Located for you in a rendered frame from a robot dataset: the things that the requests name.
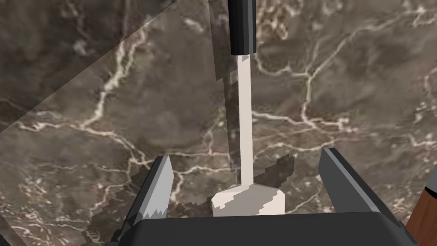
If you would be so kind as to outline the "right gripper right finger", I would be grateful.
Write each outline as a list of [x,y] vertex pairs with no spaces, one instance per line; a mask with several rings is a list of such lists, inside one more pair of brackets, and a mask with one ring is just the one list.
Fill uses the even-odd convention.
[[318,174],[336,212],[379,212],[401,223],[336,148],[323,148]]

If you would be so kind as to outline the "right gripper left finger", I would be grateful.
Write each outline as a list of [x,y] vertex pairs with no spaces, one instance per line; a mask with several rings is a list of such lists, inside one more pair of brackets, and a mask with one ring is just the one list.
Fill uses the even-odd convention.
[[120,236],[141,220],[166,218],[173,180],[170,157],[158,156],[125,218],[119,231]]

